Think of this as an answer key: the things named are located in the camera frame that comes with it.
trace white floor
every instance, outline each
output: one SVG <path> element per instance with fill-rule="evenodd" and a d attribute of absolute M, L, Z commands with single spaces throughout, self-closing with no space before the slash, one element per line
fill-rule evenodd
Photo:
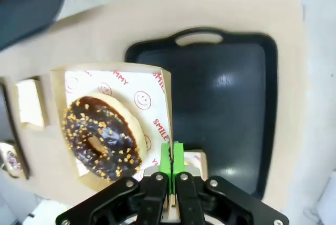
<path fill-rule="evenodd" d="M 65 0 L 59 19 L 113 1 Z M 331 171 L 336 169 L 335 3 L 335 0 L 302 0 L 308 48 L 307 124 L 300 164 L 289 189 L 291 198 L 283 210 L 290 224 L 294 225 L 318 224 L 318 219 L 313 215 L 314 207 Z M 12 208 L 20 220 L 26 210 L 27 207 L 22 207 L 21 211 Z"/>

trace white paper with red print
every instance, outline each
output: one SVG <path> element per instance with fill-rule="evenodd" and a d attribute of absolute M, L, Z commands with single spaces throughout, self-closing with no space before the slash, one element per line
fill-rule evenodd
<path fill-rule="evenodd" d="M 143 130 L 147 156 L 134 178 L 141 180 L 143 170 L 160 163 L 161 144 L 170 141 L 168 112 L 161 75 L 118 71 L 66 71 L 67 106 L 90 93 L 103 93 L 116 98 L 134 115 Z M 76 161 L 79 175 L 89 172 Z"/>

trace donut hole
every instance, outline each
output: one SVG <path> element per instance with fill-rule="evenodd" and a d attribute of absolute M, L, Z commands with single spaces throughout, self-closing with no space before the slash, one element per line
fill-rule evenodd
<path fill-rule="evenodd" d="M 99 141 L 98 137 L 96 136 L 89 137 L 88 142 L 91 144 L 92 148 L 96 150 L 98 154 L 103 154 L 106 151 L 104 145 L 101 144 L 101 141 Z"/>

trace tray handle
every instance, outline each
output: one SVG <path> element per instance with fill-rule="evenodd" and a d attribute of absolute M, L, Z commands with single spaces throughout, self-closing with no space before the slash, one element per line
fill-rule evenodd
<path fill-rule="evenodd" d="M 225 33 L 215 28 L 192 28 L 178 32 L 171 36 L 171 40 L 179 46 L 186 46 L 193 43 L 218 44 L 223 41 Z"/>

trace chocolate frosted donut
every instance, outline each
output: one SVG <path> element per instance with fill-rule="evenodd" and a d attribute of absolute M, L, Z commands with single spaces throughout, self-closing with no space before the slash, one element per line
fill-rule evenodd
<path fill-rule="evenodd" d="M 132 176 L 146 155 L 138 120 L 115 98 L 92 94 L 74 101 L 64 124 L 69 149 L 93 173 L 115 181 Z"/>

